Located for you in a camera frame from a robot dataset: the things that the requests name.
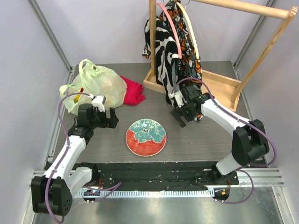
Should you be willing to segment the translucent plastic bag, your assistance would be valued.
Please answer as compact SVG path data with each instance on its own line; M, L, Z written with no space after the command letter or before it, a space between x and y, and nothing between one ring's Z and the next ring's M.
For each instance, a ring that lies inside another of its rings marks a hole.
M106 97L106 109L117 108L124 103L127 84L114 70L84 59L79 63L78 75L73 82L59 88L61 98L80 91L94 96L103 95Z

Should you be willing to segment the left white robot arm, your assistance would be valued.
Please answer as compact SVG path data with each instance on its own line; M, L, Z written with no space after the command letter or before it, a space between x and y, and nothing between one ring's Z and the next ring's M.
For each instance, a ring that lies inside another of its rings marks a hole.
M110 116L92 104L82 104L73 126L66 135L64 147L42 176L31 181L32 209L35 213L66 216L70 211L73 197L85 185L95 186L100 179L93 164L80 165L72 172L79 155L93 137L96 128L116 128L119 119L115 109Z

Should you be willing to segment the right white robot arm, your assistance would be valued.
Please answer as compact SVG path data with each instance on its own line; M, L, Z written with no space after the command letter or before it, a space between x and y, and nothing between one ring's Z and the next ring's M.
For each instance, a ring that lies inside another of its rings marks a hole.
M258 119L250 121L232 112L209 92L201 94L190 85L173 91L169 98L177 103L171 115L181 127L186 126L185 121L206 116L232 136L231 152L211 168L211 179L214 183L224 183L233 171L249 165L269 152L263 123Z

